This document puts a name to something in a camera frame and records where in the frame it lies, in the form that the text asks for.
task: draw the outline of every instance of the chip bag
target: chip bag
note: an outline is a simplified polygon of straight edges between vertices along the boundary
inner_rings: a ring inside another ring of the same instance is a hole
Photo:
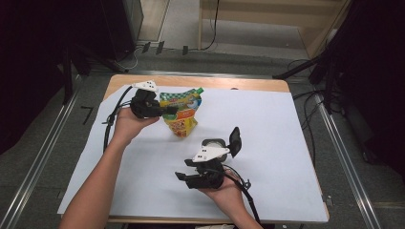
[[[172,132],[179,137],[190,135],[191,130],[197,125],[194,114],[199,109],[203,88],[192,89],[182,94],[160,93],[161,107],[177,107],[176,114],[164,114],[164,122]]]

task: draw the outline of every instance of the wooden tabletop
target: wooden tabletop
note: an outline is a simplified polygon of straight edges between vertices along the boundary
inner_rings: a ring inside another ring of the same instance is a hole
[[[278,79],[245,79],[245,78],[218,78],[203,76],[176,76],[176,75],[133,75],[116,74],[111,78],[104,99],[116,92],[122,85],[154,80],[158,86],[172,87],[206,87],[219,89],[240,89],[251,91],[270,91],[289,93],[288,84]]]

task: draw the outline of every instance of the white table surface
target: white table surface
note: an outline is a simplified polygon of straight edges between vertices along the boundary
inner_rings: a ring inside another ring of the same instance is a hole
[[[88,142],[59,206],[69,202],[102,155],[105,125],[128,86],[100,105]],[[160,87],[160,92],[182,93],[191,88]],[[136,89],[123,101],[130,100]],[[132,141],[124,153],[110,215],[122,219],[227,219],[203,193],[188,189],[175,172],[196,174],[184,160],[192,158],[207,138],[228,144],[235,126],[241,130],[242,150],[225,164],[252,186],[248,192],[262,221],[326,222],[329,214],[311,164],[309,150],[290,93],[204,88],[197,110],[199,124],[190,136],[178,138],[161,118]]]

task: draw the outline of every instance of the metal frame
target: metal frame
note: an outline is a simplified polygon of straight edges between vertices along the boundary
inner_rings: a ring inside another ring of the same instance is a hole
[[[315,100],[317,103],[321,103],[323,97],[318,94],[315,97]],[[360,209],[361,215],[363,216],[367,228],[382,228],[373,209],[373,205],[367,195],[367,192],[355,170],[351,157],[346,150],[346,146],[342,140],[342,137],[337,130],[336,124],[333,120],[333,116],[331,114],[328,114],[323,104],[321,104],[319,108],[328,132],[330,133],[330,138],[333,142],[334,148],[336,149],[336,153],[339,156],[343,171],[345,172],[346,178],[352,188],[354,198],[357,202],[358,208]]]
[[[21,183],[20,187],[18,188],[17,192],[12,199],[11,205],[9,210],[7,211],[6,215],[4,216],[2,222],[0,223],[0,229],[9,229],[14,228],[17,224],[22,211],[24,210],[31,194],[33,188],[35,187],[36,182],[39,180],[41,173],[47,163],[49,156],[53,150],[53,146],[56,143],[63,126],[66,123],[66,120],[69,117],[70,112],[72,111],[73,106],[75,105],[75,101],[77,99],[77,94],[81,88],[82,80],[79,75],[76,78],[77,88],[66,105],[63,105],[60,109],[60,112],[53,123],[50,131],[48,132],[47,137],[45,138],[44,143],[41,146],[34,162],[30,170],[27,172],[26,177],[24,178],[23,182]]]

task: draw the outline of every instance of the floor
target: floor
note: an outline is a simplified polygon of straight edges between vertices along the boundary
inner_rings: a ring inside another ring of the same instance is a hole
[[[197,4],[198,0],[171,0],[167,13],[162,17],[164,20],[161,19],[164,22],[162,30],[152,32],[155,37],[160,38],[160,41],[165,41],[166,49],[161,54],[155,54],[155,49],[146,53],[137,52],[136,58],[130,56],[119,64],[134,67],[128,70],[129,73],[192,75],[202,73],[271,78],[272,75],[283,73],[302,63],[293,62],[294,60],[308,58],[295,28],[225,22],[218,24],[213,50],[182,55],[184,45],[190,49],[197,46]],[[209,21],[205,22],[204,27],[206,37],[203,41],[208,44],[211,38]],[[0,228],[55,228],[60,222],[60,216],[56,213],[57,208],[80,152],[86,144],[86,136],[92,128],[97,106],[102,101],[108,82],[114,74],[97,63],[92,64],[90,76],[80,76],[75,81],[77,89],[75,103],[72,104],[69,116],[50,154],[46,156],[47,163],[39,171],[40,177],[33,180],[36,185],[29,192],[26,202],[23,202],[25,208],[17,214],[18,221],[10,227],[2,223]],[[309,70],[306,70],[287,80],[293,95],[313,90],[308,83],[308,76]],[[11,200],[23,183],[38,152],[41,152],[42,144],[47,140],[53,121],[57,119],[62,108],[60,105],[62,98],[63,91],[55,95],[20,142],[0,156],[1,218],[7,214]],[[295,100],[301,121],[305,119],[305,100],[305,96]],[[310,111],[316,102],[312,99],[307,110]],[[88,108],[94,108],[90,114]],[[340,113],[334,113],[332,117],[377,215],[380,227],[374,228],[404,228],[405,185],[401,177],[384,164],[371,165],[365,162],[348,121]],[[330,221],[325,224],[308,223],[304,228],[372,228],[366,223],[358,207],[358,199],[353,194],[341,158],[320,111],[313,115],[310,125],[316,147],[315,170],[321,189],[328,198]],[[313,152],[308,129],[304,130],[304,135],[309,151]],[[109,223],[107,228],[122,228],[122,226],[119,223]],[[300,225],[281,222],[276,228],[300,228]]]

